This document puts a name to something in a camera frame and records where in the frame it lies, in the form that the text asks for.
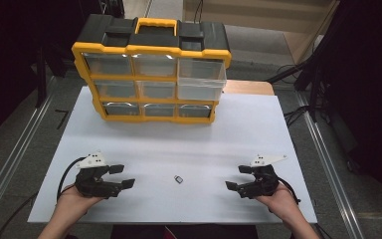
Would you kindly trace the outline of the metal floor rail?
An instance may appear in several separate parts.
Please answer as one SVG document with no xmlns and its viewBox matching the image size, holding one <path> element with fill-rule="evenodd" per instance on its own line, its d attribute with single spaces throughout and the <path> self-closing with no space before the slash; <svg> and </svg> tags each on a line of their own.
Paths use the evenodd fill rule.
<svg viewBox="0 0 382 239">
<path fill-rule="evenodd" d="M 47 82 L 47 96 L 45 97 L 42 104 L 38 108 L 34 109 L 21 135 L 19 136 L 9 156 L 5 160 L 5 163 L 0 169 L 0 200 L 11 178 L 13 177 L 19 163 L 21 162 L 24 153 L 30 144 L 30 141 L 36 133 L 38 126 L 40 125 L 43 117 L 45 116 L 47 109 L 49 108 L 49 105 L 55 94 L 55 89 L 58 86 L 59 80 L 60 78 L 52 76 Z"/>
<path fill-rule="evenodd" d="M 311 118 L 308 101 L 305 95 L 301 92 L 295 92 L 294 94 L 298 106 L 300 107 L 299 115 L 304 119 L 304 123 L 310 133 L 310 141 L 313 143 L 313 149 L 316 150 L 317 159 L 322 165 L 324 175 L 329 183 L 330 192 L 333 194 L 339 215 L 346 227 L 347 234 L 350 239 L 365 239 L 356 213 L 338 176 L 318 124 Z"/>
</svg>

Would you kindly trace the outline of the person's right hand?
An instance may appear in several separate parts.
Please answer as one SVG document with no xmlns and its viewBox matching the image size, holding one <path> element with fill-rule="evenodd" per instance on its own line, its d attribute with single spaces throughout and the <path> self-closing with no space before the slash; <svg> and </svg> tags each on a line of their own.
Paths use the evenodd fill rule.
<svg viewBox="0 0 382 239">
<path fill-rule="evenodd" d="M 289 219 L 299 212 L 291 192 L 281 183 L 273 195 L 257 196 L 256 200 L 265 204 L 272 213 L 282 220 Z"/>
</svg>

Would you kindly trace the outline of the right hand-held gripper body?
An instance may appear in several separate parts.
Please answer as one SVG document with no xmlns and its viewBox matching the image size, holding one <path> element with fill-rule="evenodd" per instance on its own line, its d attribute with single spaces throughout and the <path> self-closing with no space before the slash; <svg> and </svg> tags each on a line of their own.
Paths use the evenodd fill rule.
<svg viewBox="0 0 382 239">
<path fill-rule="evenodd" d="M 248 166 L 253 169 L 251 174 L 255 180 L 253 182 L 239 184 L 242 189 L 237 191 L 242 198 L 253 199 L 257 196 L 271 196 L 279 185 L 273 164 L 287 158 L 286 155 L 257 155 Z"/>
</svg>

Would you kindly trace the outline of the yellow and black organizer cabinet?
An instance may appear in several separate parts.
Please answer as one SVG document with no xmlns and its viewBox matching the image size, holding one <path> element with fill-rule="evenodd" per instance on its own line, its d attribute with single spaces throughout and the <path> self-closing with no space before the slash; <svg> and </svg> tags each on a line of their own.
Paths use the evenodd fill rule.
<svg viewBox="0 0 382 239">
<path fill-rule="evenodd" d="M 174 19 L 118 19 L 91 14 L 72 46 L 78 68 L 82 53 L 171 55 L 180 59 L 223 61 L 232 54 L 223 24 Z"/>
</svg>

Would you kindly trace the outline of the set of clear closed drawers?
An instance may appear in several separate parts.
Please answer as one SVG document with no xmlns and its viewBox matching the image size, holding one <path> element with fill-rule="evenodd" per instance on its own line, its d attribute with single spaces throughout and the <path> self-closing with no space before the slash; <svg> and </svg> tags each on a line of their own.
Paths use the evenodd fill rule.
<svg viewBox="0 0 382 239">
<path fill-rule="evenodd" d="M 104 120 L 211 122 L 222 92 L 180 78 L 171 55 L 82 53 L 78 68 Z"/>
</svg>

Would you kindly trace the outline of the clear plastic drawer bin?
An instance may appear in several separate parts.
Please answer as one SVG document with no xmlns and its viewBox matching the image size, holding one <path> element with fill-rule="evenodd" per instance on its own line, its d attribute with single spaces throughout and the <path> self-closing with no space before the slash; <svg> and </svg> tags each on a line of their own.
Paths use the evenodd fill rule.
<svg viewBox="0 0 382 239">
<path fill-rule="evenodd" d="M 223 61 L 180 59 L 177 97 L 180 100 L 218 101 L 226 85 Z"/>
</svg>

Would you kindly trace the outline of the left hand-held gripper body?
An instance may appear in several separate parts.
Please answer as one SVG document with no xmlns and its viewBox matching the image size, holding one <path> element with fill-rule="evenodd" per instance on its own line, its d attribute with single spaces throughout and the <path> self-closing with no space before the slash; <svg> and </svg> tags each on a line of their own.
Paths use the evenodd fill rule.
<svg viewBox="0 0 382 239">
<path fill-rule="evenodd" d="M 79 193 L 85 197 L 116 197 L 120 192 L 120 183 L 102 179 L 110 167 L 100 151 L 81 159 L 76 164 L 79 173 L 76 176 L 75 187 Z"/>
</svg>

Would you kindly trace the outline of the person's dark clothing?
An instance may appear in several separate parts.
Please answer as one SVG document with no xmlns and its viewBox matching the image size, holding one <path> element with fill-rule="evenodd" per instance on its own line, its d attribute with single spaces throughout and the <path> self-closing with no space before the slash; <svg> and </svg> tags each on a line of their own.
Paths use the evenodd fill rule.
<svg viewBox="0 0 382 239">
<path fill-rule="evenodd" d="M 110 239 L 259 239 L 253 225 L 115 225 Z"/>
</svg>

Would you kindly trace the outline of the person's left hand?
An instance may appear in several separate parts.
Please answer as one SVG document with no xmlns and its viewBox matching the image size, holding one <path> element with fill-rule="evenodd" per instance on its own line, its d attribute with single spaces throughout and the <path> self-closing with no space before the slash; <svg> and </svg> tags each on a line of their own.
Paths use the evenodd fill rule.
<svg viewBox="0 0 382 239">
<path fill-rule="evenodd" d="M 85 197 L 74 185 L 70 185 L 63 190 L 57 200 L 56 214 L 67 221 L 77 222 L 90 208 L 101 201 L 102 197 Z"/>
</svg>

